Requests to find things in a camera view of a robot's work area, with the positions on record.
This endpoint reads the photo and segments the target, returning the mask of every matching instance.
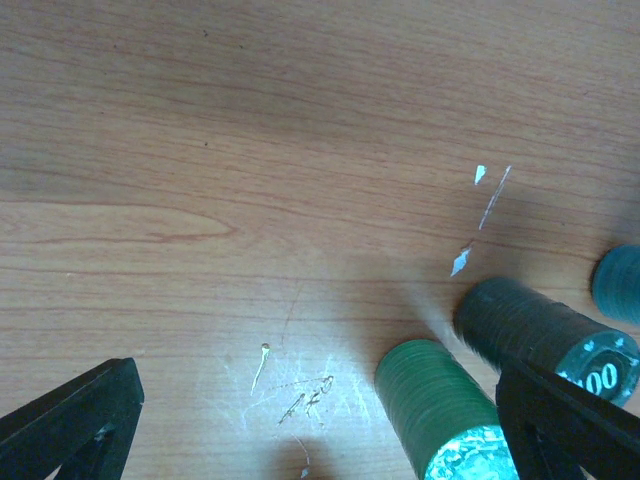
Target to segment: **wood grain surface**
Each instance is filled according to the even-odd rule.
[[[126,479],[296,479],[296,438],[308,478],[412,478],[384,353],[438,336],[493,394],[461,295],[507,274],[603,321],[594,263],[640,242],[637,0],[1,12],[0,414],[134,357]]]

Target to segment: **white chip mark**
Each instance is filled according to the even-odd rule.
[[[304,450],[304,454],[307,457],[307,466],[304,467],[300,472],[300,478],[306,478],[311,473],[311,457],[309,457],[309,452],[307,451],[307,447],[304,446],[304,443],[302,443],[302,441],[298,437],[296,437],[293,433],[291,434],[291,436],[297,440],[297,442],[300,444],[300,446]]]
[[[262,344],[262,360],[260,361],[260,366],[258,367],[256,376],[253,378],[253,385],[251,385],[251,396],[253,396],[253,391],[256,389],[256,385],[258,384],[258,378],[260,378],[260,374],[264,369],[264,364],[267,363],[267,358],[269,358],[269,352],[271,352],[271,347],[269,347],[268,343],[263,343]]]
[[[484,222],[487,221],[487,217],[489,217],[491,210],[493,210],[493,207],[498,201],[498,197],[502,193],[502,189],[504,188],[504,182],[507,180],[507,177],[509,176],[509,172],[511,172],[511,165],[509,165],[505,169],[504,175],[502,175],[502,180],[500,180],[500,184],[498,185],[498,188],[496,189],[495,193],[491,197],[491,200],[489,200],[489,205],[487,205],[487,208],[484,211],[484,215],[482,216],[482,220],[480,220],[480,225],[478,225],[478,230],[482,230],[482,227],[484,226]]]
[[[453,277],[458,272],[460,272],[466,265],[467,259],[469,258],[469,252],[471,252],[471,247],[465,248],[460,255],[453,261],[453,268],[451,269],[451,276]]]
[[[485,173],[487,173],[487,167],[485,167],[484,165],[478,165],[478,168],[476,168],[476,179],[474,180],[473,184],[479,184]]]

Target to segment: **roll of coins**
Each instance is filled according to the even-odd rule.
[[[633,338],[515,280],[497,277],[473,287],[454,328],[498,371],[510,356],[528,360],[618,406],[638,383]]]
[[[494,404],[442,345],[394,348],[375,387],[419,479],[518,478]]]
[[[640,245],[609,251],[593,273],[593,301],[607,317],[640,323]]]

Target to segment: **teal cylinder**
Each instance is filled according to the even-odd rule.
[[[518,478],[495,405],[441,344],[397,346],[375,388],[419,479]]]
[[[640,245],[610,250],[594,270],[591,293],[607,317],[640,324]]]

